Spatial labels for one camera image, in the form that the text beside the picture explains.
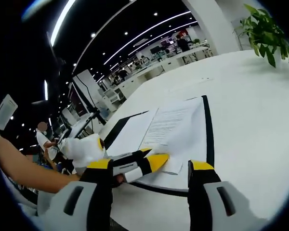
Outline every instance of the black ceiling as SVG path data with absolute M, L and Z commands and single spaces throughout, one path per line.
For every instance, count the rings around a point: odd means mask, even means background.
M 47 48 L 46 32 L 51 36 L 57 18 L 68 1 L 46 1 L 47 5 L 26 23 L 20 23 L 19 16 L 32 1 L 11 2 L 13 4 L 2 6 L 6 20 L 3 26 L 0 25 L 0 100 L 8 93 L 19 105 L 15 119 L 9 122 L 4 135 L 16 146 L 22 147 L 36 143 L 32 130 L 38 122 L 46 121 L 48 117 L 55 120 L 58 111 L 69 103 L 65 83 L 71 80 L 73 63 L 78 61 L 90 42 L 91 33 L 97 32 L 129 0 L 76 0 L 61 26 L 53 51 Z M 137 0 L 96 36 L 75 74 L 91 68 L 92 74 L 99 71 L 96 79 L 101 77 L 100 73 L 109 74 L 110 65 L 120 60 L 126 61 L 128 54 L 135 49 L 135 43 L 144 38 L 155 38 L 195 19 L 191 20 L 192 15 L 189 13 L 157 26 L 104 65 L 118 49 L 157 23 L 187 11 L 181 0 Z M 60 76 L 52 52 L 66 62 L 60 70 Z M 32 105 L 33 102 L 44 100 L 45 79 L 49 83 L 51 100 L 48 104 Z

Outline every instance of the ceiling light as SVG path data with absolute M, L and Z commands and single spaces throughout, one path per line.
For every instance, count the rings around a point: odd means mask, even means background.
M 179 29 L 179 28 L 181 28 L 181 27 L 185 27 L 185 26 L 188 26 L 188 25 L 190 25 L 190 24 L 192 24 L 192 23 L 196 23 L 196 22 L 197 22 L 197 21 L 194 21 L 194 22 L 191 22 L 191 23 L 185 24 L 185 25 L 183 25 L 183 26 L 179 26 L 179 27 L 177 27 L 177 28 L 175 28 L 175 29 L 172 29 L 172 30 L 170 30 L 170 31 L 167 31 L 167 32 L 164 33 L 164 34 L 161 34 L 161 35 L 159 35 L 159 36 L 157 36 L 157 37 L 151 39 L 150 41 L 144 43 L 143 45 L 141 45 L 140 47 L 138 47 L 137 49 L 135 49 L 134 51 L 132 51 L 131 53 L 129 53 L 129 56 L 130 56 L 131 54 L 133 54 L 134 52 L 136 52 L 137 50 L 139 50 L 140 48 L 142 48 L 143 46 L 145 46 L 146 44 L 148 44 L 148 43 L 150 43 L 150 42 L 152 42 L 152 41 L 158 39 L 160 36 L 166 35 L 166 34 L 168 34 L 169 32 L 176 31 L 177 29 Z
M 161 24 L 163 24 L 163 23 L 165 23 L 165 22 L 168 22 L 169 20 L 172 20 L 172 19 L 174 19 L 174 18 L 177 18 L 177 17 L 179 17 L 179 16 L 182 16 L 182 15 L 185 15 L 185 14 L 188 14 L 188 13 L 191 13 L 191 12 L 190 12 L 190 11 L 187 11 L 187 12 L 178 14 L 178 15 L 176 15 L 176 16 L 174 16 L 174 17 L 171 17 L 171 18 L 169 18 L 169 19 L 166 19 L 166 20 L 164 20 L 164 21 L 162 21 L 162 22 L 160 22 L 160 23 L 158 23 L 158 24 L 150 27 L 150 28 L 147 29 L 146 31 L 142 32 L 141 34 L 137 35 L 135 38 L 133 38 L 131 41 L 129 41 L 129 42 L 126 43 L 123 47 L 121 47 L 116 53 L 114 53 L 114 54 L 104 63 L 104 65 L 107 64 L 116 54 L 118 54 L 118 53 L 119 53 L 121 50 L 123 50 L 126 46 L 128 46 L 130 43 L 132 43 L 133 41 L 135 41 L 136 39 L 138 39 L 141 35 L 145 34 L 146 32 L 152 30 L 153 28 L 155 28 L 155 27 L 157 27 L 157 26 L 159 26 L 159 25 L 161 25 Z
M 48 100 L 48 86 L 46 80 L 44 80 L 44 95 L 45 95 L 45 100 Z
M 71 7 L 72 7 L 72 5 L 74 4 L 75 1 L 76 0 L 69 0 L 67 2 L 66 6 L 63 8 L 63 10 L 62 10 L 62 12 L 61 12 L 61 14 L 60 14 L 60 16 L 58 18 L 58 21 L 56 23 L 56 26 L 53 29 L 52 37 L 50 39 L 50 43 L 51 43 L 52 46 L 54 45 L 54 42 L 55 42 L 55 40 L 57 38 L 58 32 L 60 30 L 60 27 L 62 25 L 62 22 L 63 22 L 64 18 L 66 17 L 68 11 L 71 9 Z
M 117 63 L 116 65 L 114 65 L 112 68 L 110 68 L 110 70 L 114 69 L 116 66 L 118 66 L 119 63 Z
M 102 76 L 96 83 L 99 83 L 105 76 Z
M 53 129 L 53 128 L 52 128 L 52 127 L 53 127 L 52 121 L 50 120 L 50 118 L 48 118 L 48 121 L 49 121 L 49 124 L 50 124 L 50 126 L 51 126 L 51 129 Z

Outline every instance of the potted plant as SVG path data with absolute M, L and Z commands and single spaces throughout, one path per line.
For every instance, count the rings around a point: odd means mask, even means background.
M 240 21 L 243 29 L 240 36 L 246 34 L 256 55 L 260 54 L 263 58 L 266 56 L 273 67 L 276 67 L 278 59 L 289 60 L 289 43 L 275 20 L 266 10 L 256 10 L 247 4 L 244 6 L 250 16 Z
M 198 38 L 194 39 L 193 43 L 194 43 L 194 44 L 200 43 L 200 39 L 198 39 Z

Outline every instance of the white desk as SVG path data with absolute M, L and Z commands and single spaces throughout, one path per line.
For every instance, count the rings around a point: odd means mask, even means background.
M 79 121 L 77 121 L 76 124 L 74 124 L 71 128 L 72 131 L 69 134 L 69 138 L 76 138 L 77 134 L 82 131 L 87 124 L 92 120 L 93 113 L 89 113 L 87 115 L 84 115 Z
M 213 80 L 199 83 L 206 78 Z M 212 117 L 217 174 L 249 199 L 255 215 L 271 218 L 289 194 L 287 61 L 276 70 L 254 51 L 239 51 L 167 72 L 139 87 L 100 135 L 105 138 L 123 117 L 204 94 Z M 186 188 L 186 167 L 169 177 L 178 188 Z M 111 217 L 129 231 L 189 230 L 186 198 L 131 185 L 113 194 Z
M 129 98 L 131 94 L 133 94 L 134 91 L 136 91 L 137 88 L 139 88 L 144 82 L 156 76 L 156 75 L 154 76 L 154 74 L 150 74 L 151 71 L 158 69 L 158 68 L 160 68 L 159 73 L 161 73 L 162 70 L 165 70 L 165 72 L 173 70 L 175 68 L 178 68 L 179 66 L 184 65 L 184 62 L 181 59 L 182 57 L 193 54 L 193 53 L 197 53 L 200 51 L 205 51 L 208 49 L 209 48 L 207 47 L 197 47 L 192 50 L 177 54 L 161 62 L 154 62 L 153 64 L 150 64 L 146 68 L 143 68 L 142 70 L 136 72 L 129 79 L 120 83 L 117 87 L 114 88 L 114 90 L 120 89 L 120 91 L 123 93 L 125 98 Z

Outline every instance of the document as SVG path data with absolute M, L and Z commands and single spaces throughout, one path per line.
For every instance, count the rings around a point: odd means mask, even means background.
M 152 148 L 149 155 L 168 153 L 170 157 L 162 169 L 163 172 L 180 172 L 184 154 L 194 145 L 193 141 L 186 143 L 191 140 L 191 131 L 197 129 L 193 114 L 202 103 L 202 98 L 173 103 L 159 108 L 155 114 L 140 149 Z
M 151 148 L 148 154 L 168 153 L 163 172 L 178 174 L 191 158 L 206 161 L 206 120 L 201 97 L 173 102 L 129 119 L 108 148 L 116 156 Z
M 159 108 L 144 136 L 141 148 L 153 148 L 157 144 L 167 145 L 170 133 L 183 120 L 191 116 L 197 104 L 199 99 L 192 99 Z
M 138 151 L 144 138 L 144 134 L 148 130 L 156 111 L 157 109 L 150 110 L 141 115 L 131 117 L 114 142 L 107 149 L 107 155 L 117 156 L 124 153 Z

